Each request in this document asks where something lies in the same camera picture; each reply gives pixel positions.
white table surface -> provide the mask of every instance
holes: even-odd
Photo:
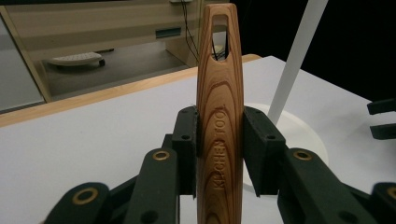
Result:
[[[271,104],[284,64],[274,57],[244,63],[245,103]],[[195,97],[191,77],[1,128],[0,223],[39,223],[79,184],[113,189],[138,175],[145,154],[161,146],[177,112]],[[368,103],[301,71],[285,110],[317,132],[341,181],[370,193],[377,182],[396,181],[396,140],[375,140],[369,126],[396,116],[371,116]],[[243,197],[243,223],[283,223],[276,197],[247,190]],[[196,223],[196,201],[180,200],[180,223]]]

